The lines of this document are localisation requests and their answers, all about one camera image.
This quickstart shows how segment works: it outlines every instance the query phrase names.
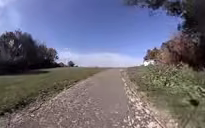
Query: green grass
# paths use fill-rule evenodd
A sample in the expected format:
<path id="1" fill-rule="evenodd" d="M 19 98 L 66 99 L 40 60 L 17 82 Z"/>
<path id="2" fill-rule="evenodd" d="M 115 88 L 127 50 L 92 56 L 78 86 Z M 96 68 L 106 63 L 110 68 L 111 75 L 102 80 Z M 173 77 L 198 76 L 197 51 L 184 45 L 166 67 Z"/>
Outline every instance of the green grass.
<path id="1" fill-rule="evenodd" d="M 56 68 L 22 75 L 0 76 L 0 115 L 44 100 L 103 69 Z"/>
<path id="2" fill-rule="evenodd" d="M 138 91 L 179 121 L 180 128 L 205 128 L 205 71 L 159 65 L 129 68 L 128 75 Z"/>

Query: blue sky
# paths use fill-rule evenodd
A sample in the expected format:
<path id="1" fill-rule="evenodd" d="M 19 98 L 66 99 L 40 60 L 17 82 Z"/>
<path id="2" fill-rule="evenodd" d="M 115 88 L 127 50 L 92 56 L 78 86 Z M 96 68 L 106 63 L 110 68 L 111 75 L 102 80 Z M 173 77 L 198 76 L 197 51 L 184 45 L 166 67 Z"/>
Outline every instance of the blue sky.
<path id="1" fill-rule="evenodd" d="M 21 29 L 82 66 L 133 66 L 167 41 L 180 19 L 124 0 L 0 0 L 0 33 Z"/>

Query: dry grass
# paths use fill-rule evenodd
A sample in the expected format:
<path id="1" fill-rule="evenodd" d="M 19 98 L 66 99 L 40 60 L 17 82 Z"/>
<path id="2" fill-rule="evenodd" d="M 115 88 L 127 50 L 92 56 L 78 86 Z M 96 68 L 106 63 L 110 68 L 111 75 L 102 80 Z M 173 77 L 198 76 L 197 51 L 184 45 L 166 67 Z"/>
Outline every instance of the dry grass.
<path id="1" fill-rule="evenodd" d="M 205 128 L 205 71 L 163 65 L 129 68 L 128 74 L 157 108 L 179 121 L 180 128 Z"/>

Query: paved path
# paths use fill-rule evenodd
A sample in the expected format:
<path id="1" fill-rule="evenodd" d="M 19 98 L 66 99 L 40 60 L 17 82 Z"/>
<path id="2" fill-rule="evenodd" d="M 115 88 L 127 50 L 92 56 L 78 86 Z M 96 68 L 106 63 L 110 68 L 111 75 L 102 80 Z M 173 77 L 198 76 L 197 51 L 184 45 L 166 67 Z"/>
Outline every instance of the paved path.
<path id="1" fill-rule="evenodd" d="M 143 103 L 130 96 L 124 81 L 119 69 L 101 72 L 63 91 L 32 113 L 13 115 L 6 127 L 160 128 L 149 111 L 143 109 Z"/>

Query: white cloud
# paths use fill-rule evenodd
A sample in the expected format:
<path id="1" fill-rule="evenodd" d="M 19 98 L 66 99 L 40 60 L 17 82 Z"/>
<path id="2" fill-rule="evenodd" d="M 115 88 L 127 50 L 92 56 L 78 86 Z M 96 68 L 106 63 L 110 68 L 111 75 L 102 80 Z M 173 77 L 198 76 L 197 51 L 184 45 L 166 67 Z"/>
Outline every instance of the white cloud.
<path id="1" fill-rule="evenodd" d="M 0 0 L 0 7 L 5 7 L 9 3 L 13 2 L 15 0 Z"/>
<path id="2" fill-rule="evenodd" d="M 59 53 L 59 62 L 67 63 L 69 60 L 74 61 L 79 66 L 84 67 L 130 67 L 142 63 L 141 58 L 131 57 L 118 53 L 76 53 L 70 50 L 64 50 Z"/>
<path id="3" fill-rule="evenodd" d="M 0 0 L 0 33 L 21 27 L 21 15 L 16 9 L 16 0 Z"/>

